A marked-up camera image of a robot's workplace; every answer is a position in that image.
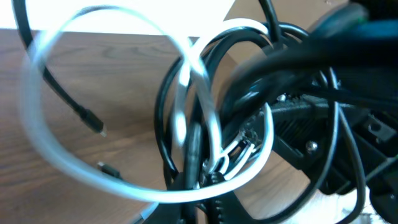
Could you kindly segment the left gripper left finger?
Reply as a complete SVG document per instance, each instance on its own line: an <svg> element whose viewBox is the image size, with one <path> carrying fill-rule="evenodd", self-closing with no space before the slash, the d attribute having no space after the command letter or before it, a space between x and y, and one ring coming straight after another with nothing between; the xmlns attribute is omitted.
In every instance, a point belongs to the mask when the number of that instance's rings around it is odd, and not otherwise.
<svg viewBox="0 0 398 224"><path fill-rule="evenodd" d="M169 190L193 190L199 174L181 172ZM160 204L143 224L196 224L196 202Z"/></svg>

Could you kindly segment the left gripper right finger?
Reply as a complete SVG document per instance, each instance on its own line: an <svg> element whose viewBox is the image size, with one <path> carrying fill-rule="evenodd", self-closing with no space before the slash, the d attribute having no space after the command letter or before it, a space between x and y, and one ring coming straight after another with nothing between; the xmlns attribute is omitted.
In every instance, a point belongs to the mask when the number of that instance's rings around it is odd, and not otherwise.
<svg viewBox="0 0 398 224"><path fill-rule="evenodd" d="M256 224L233 191L203 202L209 224Z"/></svg>

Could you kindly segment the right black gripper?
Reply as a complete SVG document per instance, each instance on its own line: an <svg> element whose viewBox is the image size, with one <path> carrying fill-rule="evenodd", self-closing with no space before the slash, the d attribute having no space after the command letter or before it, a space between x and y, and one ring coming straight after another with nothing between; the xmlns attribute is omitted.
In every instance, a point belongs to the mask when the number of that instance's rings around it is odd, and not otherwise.
<svg viewBox="0 0 398 224"><path fill-rule="evenodd" d="M397 12L397 1L358 1L358 4L364 6L373 17L393 17ZM271 41L277 42L282 38L282 31L276 16L273 5L270 5L270 33ZM278 102L270 105L271 115L267 115L264 107L255 110L247 110L248 114L238 113L232 118L226 118L223 123L223 144L231 143L233 138L238 135L238 131L246 129L247 126L260 124L260 138L264 135L264 126L273 122L272 126L281 121L295 121L297 119L311 118L311 101L306 99ZM340 221L340 223L351 223L356 219L364 208L365 203L365 175L364 169L360 166L359 149L354 140L353 133L348 125L343 111L338 113L340 126L343 128L343 137L348 147L348 152L354 165L355 181L357 184L357 201L352 212ZM316 181L308 185L304 193L285 210L277 215L270 217L271 223L281 223L293 216L300 207L304 206L309 198L315 193L317 187L321 184Z"/></svg>

